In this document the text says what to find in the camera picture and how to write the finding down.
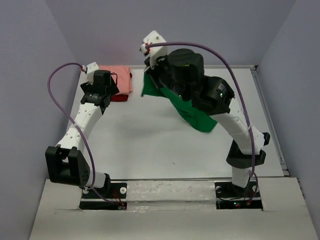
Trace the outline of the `green t-shirt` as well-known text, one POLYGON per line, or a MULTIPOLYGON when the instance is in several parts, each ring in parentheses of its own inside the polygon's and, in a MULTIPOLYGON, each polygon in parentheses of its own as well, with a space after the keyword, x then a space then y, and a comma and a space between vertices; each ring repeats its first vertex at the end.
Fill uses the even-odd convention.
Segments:
POLYGON ((157 88, 153 83, 152 78, 147 74, 144 74, 143 76, 141 97, 144 96, 159 97, 169 100, 182 119, 199 132, 210 133, 218 123, 204 112, 194 108, 190 101, 183 101, 167 87, 157 88))

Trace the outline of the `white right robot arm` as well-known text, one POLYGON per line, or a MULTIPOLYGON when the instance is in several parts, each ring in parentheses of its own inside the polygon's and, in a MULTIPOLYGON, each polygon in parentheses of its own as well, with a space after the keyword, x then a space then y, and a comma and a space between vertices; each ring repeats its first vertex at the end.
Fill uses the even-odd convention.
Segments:
POLYGON ((159 47, 148 48, 143 54, 145 73, 158 89, 167 88, 181 101, 190 102, 233 138, 226 158, 232 167, 230 190, 235 196, 242 196, 249 189, 255 167, 265 162, 263 147, 269 144, 270 134, 251 124, 243 98, 236 99, 224 79, 205 75, 201 54, 186 48, 167 53, 159 47))

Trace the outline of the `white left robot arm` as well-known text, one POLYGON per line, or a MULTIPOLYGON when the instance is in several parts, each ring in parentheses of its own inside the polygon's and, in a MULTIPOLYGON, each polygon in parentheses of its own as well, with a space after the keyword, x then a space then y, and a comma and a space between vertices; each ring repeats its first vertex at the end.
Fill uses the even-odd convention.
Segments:
POLYGON ((96 171, 93 154, 88 151, 89 160, 86 160, 83 151, 88 149, 88 138, 94 126, 119 90, 112 73, 100 69, 92 73, 91 81, 80 87, 84 95, 76 117, 56 146, 49 146, 45 151, 48 175, 53 183, 92 190, 104 198, 111 191, 110 176, 96 171))

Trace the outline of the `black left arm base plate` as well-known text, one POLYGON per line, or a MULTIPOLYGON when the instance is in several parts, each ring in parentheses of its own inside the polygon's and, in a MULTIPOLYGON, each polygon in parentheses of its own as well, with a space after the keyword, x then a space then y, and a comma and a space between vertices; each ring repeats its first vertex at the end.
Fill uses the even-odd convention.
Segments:
POLYGON ((95 190, 83 190, 79 202, 81 210, 127 210, 128 185, 126 182, 112 181, 110 190, 96 188, 95 190))

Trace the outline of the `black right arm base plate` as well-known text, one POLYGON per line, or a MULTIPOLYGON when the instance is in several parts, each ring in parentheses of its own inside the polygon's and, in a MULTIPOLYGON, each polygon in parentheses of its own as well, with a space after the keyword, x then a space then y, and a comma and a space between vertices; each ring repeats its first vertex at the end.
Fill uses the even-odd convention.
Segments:
POLYGON ((263 209, 256 181, 249 181, 246 188, 233 185, 230 181, 214 184, 217 210, 263 209))

